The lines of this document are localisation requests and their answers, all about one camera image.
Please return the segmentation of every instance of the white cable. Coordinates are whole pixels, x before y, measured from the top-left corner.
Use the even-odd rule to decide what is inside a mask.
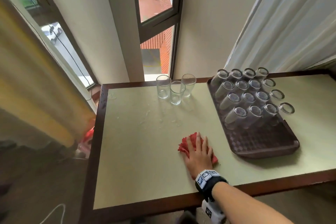
[[[59,204],[58,206],[56,206],[48,215],[47,215],[47,217],[45,217],[45,219],[42,221],[42,222],[40,222],[40,224],[42,224],[43,222],[45,222],[46,221],[46,219],[48,219],[49,218],[49,216],[57,209],[57,207],[59,207],[59,206],[63,206],[63,213],[62,213],[62,218],[61,218],[61,223],[60,224],[63,224],[63,218],[64,218],[64,214],[65,214],[65,204]]]

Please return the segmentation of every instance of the parked car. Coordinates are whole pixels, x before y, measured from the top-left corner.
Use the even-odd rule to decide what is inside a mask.
[[[58,22],[45,25],[41,27],[41,29],[52,44],[56,43],[58,36],[63,32],[63,29],[61,28],[61,25]]]

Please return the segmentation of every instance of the window frame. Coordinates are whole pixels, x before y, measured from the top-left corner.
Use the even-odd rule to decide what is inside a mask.
[[[58,22],[61,24],[64,33],[68,37],[79,59],[82,61],[85,69],[87,70],[91,79],[93,80],[93,85],[90,85],[89,87],[87,87],[87,89],[90,89],[95,84],[98,84],[97,78],[95,77],[90,65],[88,64],[85,56],[82,53],[82,50],[79,48],[77,41],[72,35],[70,28],[66,24],[61,12],[59,11],[54,1],[53,0],[37,0],[37,2],[38,2],[38,6],[26,8],[29,14],[33,17],[33,19],[36,21],[36,23],[40,27],[47,25],[47,24],[52,24],[54,22]]]
[[[172,44],[172,53],[170,57],[170,77],[174,78],[174,69],[175,69],[175,61],[176,61],[176,52],[177,52],[177,44],[179,39],[179,28],[181,21],[181,13],[183,0],[172,0],[172,7],[167,9],[166,11],[157,14],[150,19],[141,22],[140,18],[140,7],[139,0],[135,1],[135,10],[138,22],[138,30],[139,30],[139,38],[140,43],[151,39],[152,37],[160,34],[166,29],[174,26],[174,34],[173,34],[173,44]]]

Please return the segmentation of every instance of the dark wooden table border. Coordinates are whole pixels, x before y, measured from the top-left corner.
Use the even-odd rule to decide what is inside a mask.
[[[308,70],[300,72],[273,73],[270,78],[329,74],[328,70]],[[197,82],[207,82],[209,78],[197,78]],[[100,148],[102,145],[105,112],[107,105],[107,94],[109,89],[132,88],[155,86],[156,82],[128,82],[103,84],[100,92],[96,125],[91,146],[91,153],[86,173],[84,192],[82,196],[82,206],[79,223],[104,224],[140,216],[157,215],[162,213],[179,211],[190,207],[200,207],[202,197],[199,193],[190,193],[174,197],[160,198],[150,201],[137,202],[127,205],[118,205],[102,209],[93,209],[95,201],[95,190],[98,176],[98,166],[100,158]],[[313,184],[335,181],[336,169],[320,171],[309,174],[302,174],[279,179],[242,184],[236,186],[241,191],[255,197],[259,195],[271,194],[291,189],[297,189]]]

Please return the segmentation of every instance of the red cloth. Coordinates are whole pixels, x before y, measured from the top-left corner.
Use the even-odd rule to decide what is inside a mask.
[[[191,134],[190,135],[190,140],[191,143],[194,147],[194,150],[196,150],[196,135],[197,133]],[[187,137],[184,137],[182,139],[182,143],[180,143],[178,145],[178,151],[184,152],[187,157],[189,158],[189,150],[188,150],[188,144],[187,144]],[[218,162],[218,158],[215,156],[215,154],[212,154],[212,160],[211,160],[212,164],[217,163]]]

